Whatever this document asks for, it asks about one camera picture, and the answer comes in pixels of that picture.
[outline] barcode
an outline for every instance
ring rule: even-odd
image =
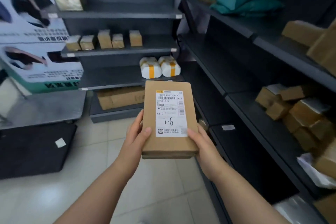
[[[184,115],[183,101],[179,101],[179,103],[178,103],[178,113],[179,113],[180,115]]]
[[[158,99],[176,99],[175,97],[157,97]]]

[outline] white package with yellow tape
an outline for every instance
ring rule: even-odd
[[[145,79],[158,78],[162,75],[161,67],[155,57],[140,60],[141,75]]]
[[[181,73],[181,67],[172,56],[160,57],[159,64],[165,77],[176,76]]]

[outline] poster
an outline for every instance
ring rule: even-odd
[[[32,93],[76,89],[83,68],[61,57],[65,43],[0,44],[2,67]]]
[[[69,34],[60,18],[44,19],[40,10],[54,0],[0,0],[0,44],[64,42]]]

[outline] tile floor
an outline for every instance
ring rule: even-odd
[[[0,181],[0,223],[52,223],[117,157],[133,118],[93,124],[86,103],[59,173]],[[113,224],[219,224],[195,159],[141,160]]]

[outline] vertical barcode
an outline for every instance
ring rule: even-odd
[[[179,103],[178,103],[178,113],[179,113],[180,115],[184,115],[183,101],[179,101]]]

